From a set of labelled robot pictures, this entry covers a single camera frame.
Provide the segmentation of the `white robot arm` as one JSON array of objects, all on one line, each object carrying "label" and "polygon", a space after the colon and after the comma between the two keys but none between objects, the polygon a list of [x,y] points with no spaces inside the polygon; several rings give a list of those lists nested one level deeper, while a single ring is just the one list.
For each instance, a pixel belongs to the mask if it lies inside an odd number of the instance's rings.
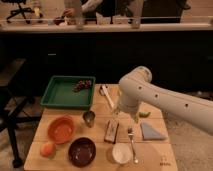
[{"label": "white robot arm", "polygon": [[151,83],[152,73],[139,66],[119,80],[121,95],[116,109],[136,116],[142,102],[174,114],[213,135],[213,101],[170,91]]}]

